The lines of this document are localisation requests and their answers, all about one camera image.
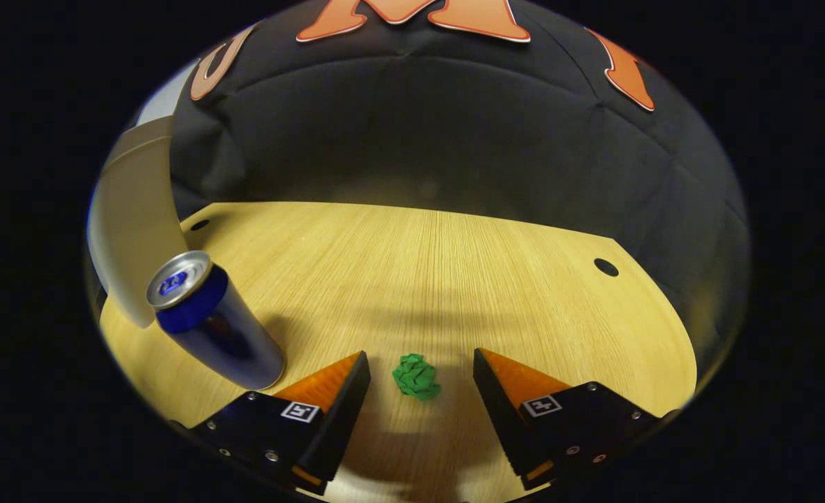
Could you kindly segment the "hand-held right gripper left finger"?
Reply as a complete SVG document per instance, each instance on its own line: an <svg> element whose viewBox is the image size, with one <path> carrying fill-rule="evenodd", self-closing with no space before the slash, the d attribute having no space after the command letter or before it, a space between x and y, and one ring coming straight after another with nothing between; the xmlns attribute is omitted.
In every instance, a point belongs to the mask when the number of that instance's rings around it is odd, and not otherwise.
<svg viewBox="0 0 825 503"><path fill-rule="evenodd" d="M323 496L370 382L367 354L356 351L274 394L247 391L195 426L172 427L266 486Z"/></svg>

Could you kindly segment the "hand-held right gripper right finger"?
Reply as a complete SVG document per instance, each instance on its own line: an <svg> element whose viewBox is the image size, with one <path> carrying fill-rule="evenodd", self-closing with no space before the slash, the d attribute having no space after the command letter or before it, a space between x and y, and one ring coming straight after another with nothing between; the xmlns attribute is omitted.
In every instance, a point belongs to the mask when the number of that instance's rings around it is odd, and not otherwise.
<svg viewBox="0 0 825 503"><path fill-rule="evenodd" d="M524 490L546 491L603 472L682 407L676 358L596 351L540 368L485 347L473 378Z"/></svg>

